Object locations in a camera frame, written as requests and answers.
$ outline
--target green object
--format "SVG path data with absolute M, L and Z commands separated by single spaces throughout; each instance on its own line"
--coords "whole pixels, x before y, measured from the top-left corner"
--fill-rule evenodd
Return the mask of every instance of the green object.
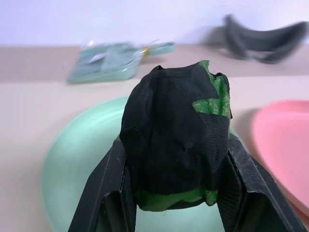
M 43 166 L 42 204 L 53 232 L 67 232 L 90 173 L 120 132 L 127 97 L 76 117 L 55 139 Z M 137 211 L 136 232 L 224 232 L 217 205 Z
M 209 71 L 209 60 L 203 60 L 199 63 L 207 72 L 211 83 L 217 90 L 218 99 L 203 99 L 195 101 L 192 106 L 197 112 L 206 114 L 216 114 L 231 119 L 230 96 L 227 90 L 226 82 L 223 76 L 215 76 Z M 140 190 L 136 194 L 139 207 L 145 211 L 164 211 L 178 202 L 193 203 L 202 198 L 206 199 L 209 206 L 217 202 L 218 190 L 207 190 L 204 187 L 196 188 L 189 192 L 159 195 Z

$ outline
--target green foam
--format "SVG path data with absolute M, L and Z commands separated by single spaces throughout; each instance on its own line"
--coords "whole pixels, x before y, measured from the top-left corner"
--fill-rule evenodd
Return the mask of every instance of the green foam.
M 221 115 L 231 119 L 230 96 L 227 85 L 223 76 L 215 77 L 210 73 L 208 69 L 209 62 L 209 60 L 203 60 L 199 65 L 206 70 L 211 83 L 217 90 L 219 98 L 195 101 L 192 103 L 192 106 L 197 112 Z M 141 210 L 161 212 L 178 202 L 193 203 L 202 198 L 206 198 L 207 205 L 214 205 L 217 202 L 218 190 L 207 190 L 205 187 L 199 187 L 192 191 L 170 195 L 152 194 L 144 190 L 139 190 L 135 194 L 135 198 Z

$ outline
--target white wall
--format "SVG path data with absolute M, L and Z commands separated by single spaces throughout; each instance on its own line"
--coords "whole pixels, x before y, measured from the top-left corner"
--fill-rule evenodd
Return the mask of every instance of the white wall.
M 0 45 L 202 43 L 230 13 L 268 30 L 309 21 L 309 0 L 2 0 Z

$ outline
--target tan tabletop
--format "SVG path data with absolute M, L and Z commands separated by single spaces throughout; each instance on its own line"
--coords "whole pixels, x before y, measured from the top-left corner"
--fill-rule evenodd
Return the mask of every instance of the tan tabletop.
M 256 109 L 277 100 L 309 100 L 309 46 L 283 63 L 265 65 L 231 59 L 224 50 L 182 45 L 173 53 L 143 60 L 131 80 L 69 86 L 65 80 L 78 51 L 77 47 L 0 48 L 1 231 L 50 231 L 41 209 L 40 174 L 52 140 L 80 112 L 130 94 L 156 65 L 180 67 L 210 59 L 212 73 L 229 77 L 232 126 L 253 155 L 249 125 Z

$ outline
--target green plate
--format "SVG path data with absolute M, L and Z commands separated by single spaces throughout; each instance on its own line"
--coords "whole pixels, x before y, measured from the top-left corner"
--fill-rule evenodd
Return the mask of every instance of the green plate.
M 43 167 L 42 204 L 54 232 L 67 232 L 86 181 L 112 146 L 127 97 L 104 102 L 76 117 L 55 139 Z M 217 205 L 144 212 L 136 232 L 224 232 Z

